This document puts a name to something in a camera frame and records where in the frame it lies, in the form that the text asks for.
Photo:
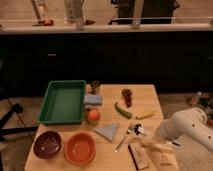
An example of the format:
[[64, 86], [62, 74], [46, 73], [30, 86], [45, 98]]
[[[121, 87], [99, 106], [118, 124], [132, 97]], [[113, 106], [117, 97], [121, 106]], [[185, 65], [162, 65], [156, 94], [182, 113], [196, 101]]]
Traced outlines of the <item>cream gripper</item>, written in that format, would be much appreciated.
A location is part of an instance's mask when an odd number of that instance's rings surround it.
[[142, 134], [140, 137], [140, 142], [149, 152], [172, 152], [172, 147], [153, 133]]

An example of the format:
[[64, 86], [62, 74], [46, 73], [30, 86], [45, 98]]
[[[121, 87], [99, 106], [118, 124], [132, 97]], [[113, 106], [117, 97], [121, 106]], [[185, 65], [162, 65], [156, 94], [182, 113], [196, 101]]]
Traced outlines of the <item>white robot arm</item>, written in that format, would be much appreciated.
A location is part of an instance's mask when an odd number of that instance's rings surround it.
[[139, 128], [143, 136], [161, 141], [174, 141], [186, 135], [213, 153], [213, 130], [206, 126], [207, 115], [200, 108], [190, 108], [175, 112], [165, 119], [154, 132]]

